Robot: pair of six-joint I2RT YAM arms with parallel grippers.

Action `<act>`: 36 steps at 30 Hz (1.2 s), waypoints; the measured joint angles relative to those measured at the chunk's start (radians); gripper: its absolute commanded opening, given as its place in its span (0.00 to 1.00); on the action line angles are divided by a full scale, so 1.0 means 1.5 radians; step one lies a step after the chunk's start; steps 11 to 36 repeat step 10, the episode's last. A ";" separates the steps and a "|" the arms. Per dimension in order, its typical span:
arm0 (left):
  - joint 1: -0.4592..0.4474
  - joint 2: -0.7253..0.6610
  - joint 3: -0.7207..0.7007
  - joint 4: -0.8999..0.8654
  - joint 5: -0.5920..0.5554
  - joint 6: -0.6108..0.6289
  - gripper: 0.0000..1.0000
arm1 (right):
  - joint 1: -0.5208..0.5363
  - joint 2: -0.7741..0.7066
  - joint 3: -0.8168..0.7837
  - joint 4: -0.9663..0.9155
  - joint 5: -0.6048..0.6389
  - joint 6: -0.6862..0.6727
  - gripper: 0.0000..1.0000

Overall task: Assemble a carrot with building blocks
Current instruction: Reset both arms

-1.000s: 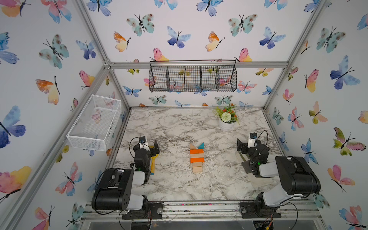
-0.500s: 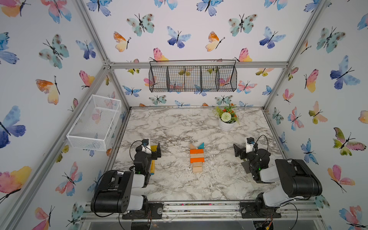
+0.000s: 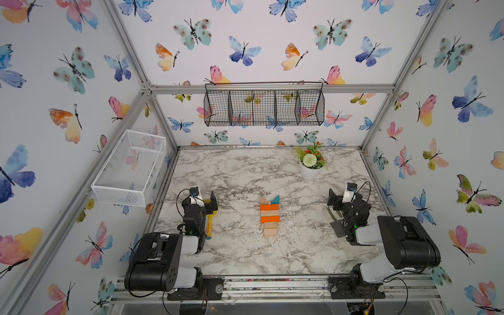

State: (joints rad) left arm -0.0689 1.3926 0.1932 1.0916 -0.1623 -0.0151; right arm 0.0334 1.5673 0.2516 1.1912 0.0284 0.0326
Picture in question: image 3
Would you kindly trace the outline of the natural wood triangle block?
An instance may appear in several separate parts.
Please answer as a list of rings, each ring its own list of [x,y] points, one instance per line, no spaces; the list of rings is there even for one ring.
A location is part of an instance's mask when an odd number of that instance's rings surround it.
[[[263,197],[260,197],[259,201],[260,201],[260,205],[261,206],[269,205],[270,204],[270,202],[268,200],[266,200],[265,198],[263,198]]]

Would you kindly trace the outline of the long natural wood block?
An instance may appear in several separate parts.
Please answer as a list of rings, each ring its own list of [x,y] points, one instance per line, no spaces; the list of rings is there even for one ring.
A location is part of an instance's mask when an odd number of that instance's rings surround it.
[[[280,215],[279,210],[261,211],[261,217],[276,217]]]

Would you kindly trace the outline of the orange rectangular block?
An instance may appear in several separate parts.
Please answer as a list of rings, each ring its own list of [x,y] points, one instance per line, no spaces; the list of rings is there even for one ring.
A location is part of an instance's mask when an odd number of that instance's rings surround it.
[[[279,216],[268,216],[268,217],[261,217],[261,223],[279,223],[280,222],[280,217]]]
[[[279,210],[279,205],[278,204],[261,205],[260,210],[261,211],[276,211],[276,210]]]

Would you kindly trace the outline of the short natural wood block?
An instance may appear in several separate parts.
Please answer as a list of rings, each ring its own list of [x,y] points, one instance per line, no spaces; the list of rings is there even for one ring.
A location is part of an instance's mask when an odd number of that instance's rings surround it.
[[[264,229],[278,228],[277,222],[268,222],[263,224]]]

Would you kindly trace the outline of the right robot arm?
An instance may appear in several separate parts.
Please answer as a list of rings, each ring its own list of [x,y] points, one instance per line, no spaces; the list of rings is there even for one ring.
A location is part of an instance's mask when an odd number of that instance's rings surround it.
[[[384,247],[377,257],[354,265],[348,275],[331,277],[328,290],[332,299],[383,299],[380,287],[395,276],[423,273],[440,264],[437,245],[414,217],[378,216],[370,224],[371,204],[356,184],[350,183],[341,195],[330,190],[327,206],[343,216],[331,223],[338,238],[353,246]]]

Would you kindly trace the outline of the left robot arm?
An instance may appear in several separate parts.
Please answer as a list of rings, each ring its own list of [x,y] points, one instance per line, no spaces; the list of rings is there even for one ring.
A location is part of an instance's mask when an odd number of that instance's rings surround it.
[[[171,301],[207,301],[213,294],[212,287],[221,285],[219,280],[205,280],[198,267],[181,265],[181,257],[201,253],[206,240],[211,239],[212,220],[218,211],[215,193],[204,200],[198,187],[188,189],[188,196],[181,203],[182,224],[177,233],[151,232],[136,241],[124,277],[125,289],[134,297],[138,292],[166,293]]]

